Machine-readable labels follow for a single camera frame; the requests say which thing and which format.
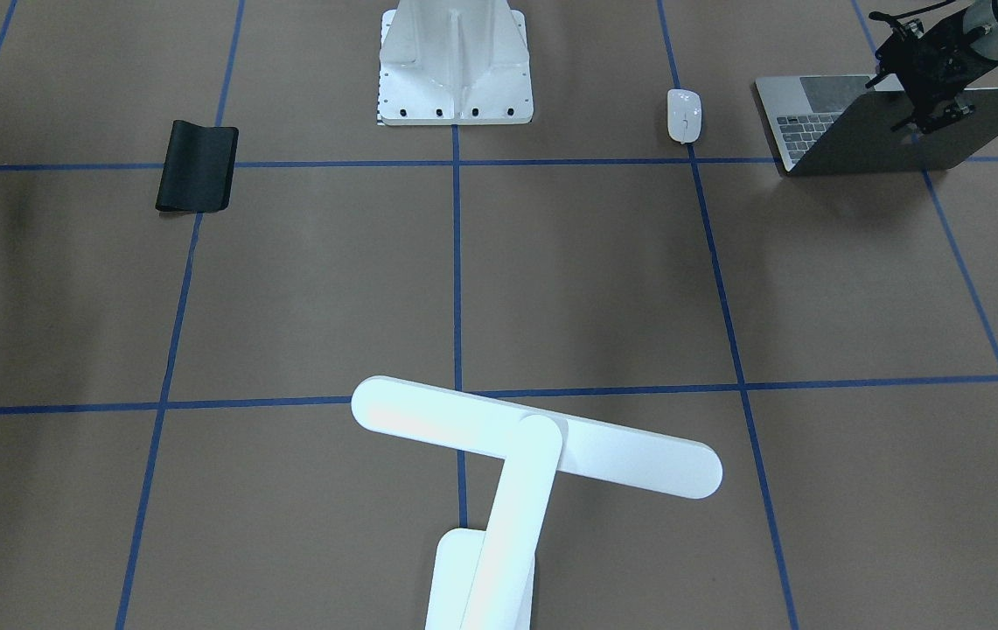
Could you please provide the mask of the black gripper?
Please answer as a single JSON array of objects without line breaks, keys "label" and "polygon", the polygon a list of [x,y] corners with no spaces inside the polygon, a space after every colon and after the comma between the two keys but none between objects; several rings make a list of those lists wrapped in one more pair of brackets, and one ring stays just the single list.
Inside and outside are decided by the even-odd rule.
[{"label": "black gripper", "polygon": [[969,60],[969,51],[980,38],[980,28],[964,28],[966,13],[959,10],[927,31],[922,20],[914,18],[919,13],[868,13],[869,20],[887,24],[891,30],[875,51],[876,74],[868,80],[868,88],[894,74],[913,110],[890,130],[910,128],[929,135],[977,111],[964,91],[979,77],[977,64]]}]

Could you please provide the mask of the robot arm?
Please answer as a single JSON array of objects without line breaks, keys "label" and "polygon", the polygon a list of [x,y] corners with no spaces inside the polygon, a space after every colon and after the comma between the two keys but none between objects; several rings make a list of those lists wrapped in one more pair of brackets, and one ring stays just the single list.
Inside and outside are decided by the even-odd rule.
[{"label": "robot arm", "polygon": [[974,1],[926,28],[923,13],[946,1],[904,13],[873,11],[869,19],[890,26],[875,51],[876,72],[865,84],[873,89],[895,76],[913,111],[896,128],[933,133],[975,111],[967,87],[998,67],[998,1]]}]

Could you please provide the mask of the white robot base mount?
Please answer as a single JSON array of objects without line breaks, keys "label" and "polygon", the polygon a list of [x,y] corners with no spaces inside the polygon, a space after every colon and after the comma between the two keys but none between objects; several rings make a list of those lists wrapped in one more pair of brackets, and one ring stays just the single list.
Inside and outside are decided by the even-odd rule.
[{"label": "white robot base mount", "polygon": [[378,123],[534,119],[526,16],[506,1],[400,1],[380,28]]}]

